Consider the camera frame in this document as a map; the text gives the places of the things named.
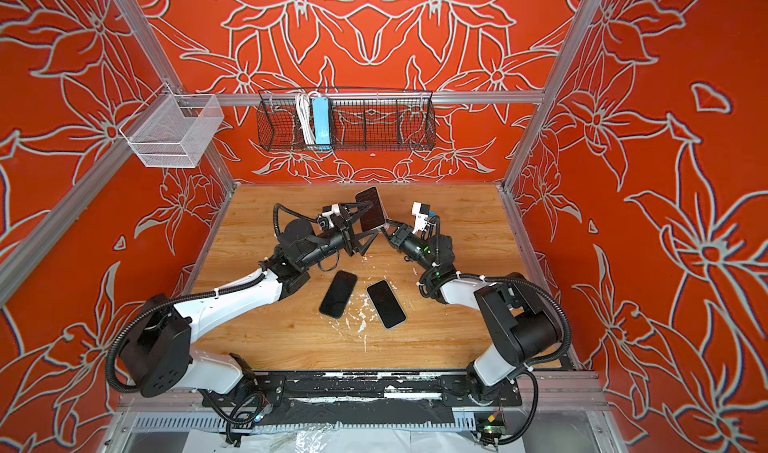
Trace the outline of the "phone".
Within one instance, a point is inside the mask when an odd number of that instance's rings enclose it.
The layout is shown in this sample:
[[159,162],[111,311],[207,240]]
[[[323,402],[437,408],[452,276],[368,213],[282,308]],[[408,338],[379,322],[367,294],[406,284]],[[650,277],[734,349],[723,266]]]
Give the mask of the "phone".
[[369,208],[360,218],[360,227],[363,233],[385,227],[387,217],[383,203],[376,187],[370,187],[355,195],[357,203],[366,203]]

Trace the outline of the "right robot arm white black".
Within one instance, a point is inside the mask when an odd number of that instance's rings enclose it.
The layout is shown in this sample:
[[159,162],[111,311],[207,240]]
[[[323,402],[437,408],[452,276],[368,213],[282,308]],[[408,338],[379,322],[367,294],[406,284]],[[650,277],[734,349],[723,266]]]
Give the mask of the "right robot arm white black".
[[504,381],[558,360],[570,349],[572,327],[554,297],[520,273],[460,272],[454,267],[452,238],[441,233],[437,216],[427,221],[425,232],[390,220],[383,233],[405,260],[423,268],[417,282],[422,297],[482,315],[491,345],[468,365],[463,395],[487,404]]

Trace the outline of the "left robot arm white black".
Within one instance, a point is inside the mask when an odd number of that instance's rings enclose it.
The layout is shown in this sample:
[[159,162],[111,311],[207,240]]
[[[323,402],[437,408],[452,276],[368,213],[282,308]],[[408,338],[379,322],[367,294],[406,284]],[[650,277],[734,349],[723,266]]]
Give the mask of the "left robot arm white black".
[[260,307],[285,300],[310,279],[310,271],[343,253],[364,255],[376,238],[375,219],[386,222],[380,201],[362,200],[323,209],[316,218],[291,211],[280,224],[285,206],[273,208],[273,254],[249,275],[211,291],[147,300],[137,316],[114,338],[105,360],[111,389],[145,398],[174,389],[230,395],[244,388],[248,365],[237,355],[195,349],[217,327]]

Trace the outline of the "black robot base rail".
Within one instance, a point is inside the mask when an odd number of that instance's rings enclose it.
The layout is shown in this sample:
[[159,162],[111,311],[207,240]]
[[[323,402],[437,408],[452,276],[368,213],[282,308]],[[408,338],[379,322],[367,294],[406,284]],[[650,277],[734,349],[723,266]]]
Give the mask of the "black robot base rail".
[[231,393],[205,393],[202,405],[230,413],[270,410],[262,425],[440,425],[463,410],[493,411],[522,405],[519,389],[504,380],[485,387],[464,370],[270,371],[246,376]]

